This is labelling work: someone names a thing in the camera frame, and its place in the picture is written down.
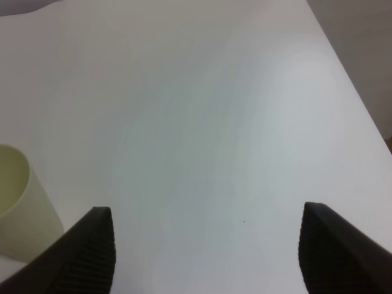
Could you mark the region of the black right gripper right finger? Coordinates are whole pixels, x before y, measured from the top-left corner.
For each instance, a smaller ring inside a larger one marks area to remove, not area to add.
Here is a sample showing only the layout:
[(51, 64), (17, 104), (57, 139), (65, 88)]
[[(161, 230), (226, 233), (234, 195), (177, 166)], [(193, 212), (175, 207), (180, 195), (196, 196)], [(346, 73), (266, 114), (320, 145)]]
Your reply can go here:
[(323, 203), (304, 205), (298, 261), (308, 293), (391, 293), (391, 252)]

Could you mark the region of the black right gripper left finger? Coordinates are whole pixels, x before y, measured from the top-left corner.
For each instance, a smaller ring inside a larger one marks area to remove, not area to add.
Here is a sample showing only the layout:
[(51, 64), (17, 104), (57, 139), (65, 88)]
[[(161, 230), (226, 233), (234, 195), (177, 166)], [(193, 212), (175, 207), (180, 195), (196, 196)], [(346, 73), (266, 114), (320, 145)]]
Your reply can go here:
[(110, 293), (116, 265), (111, 209), (93, 207), (13, 276), (1, 293)]

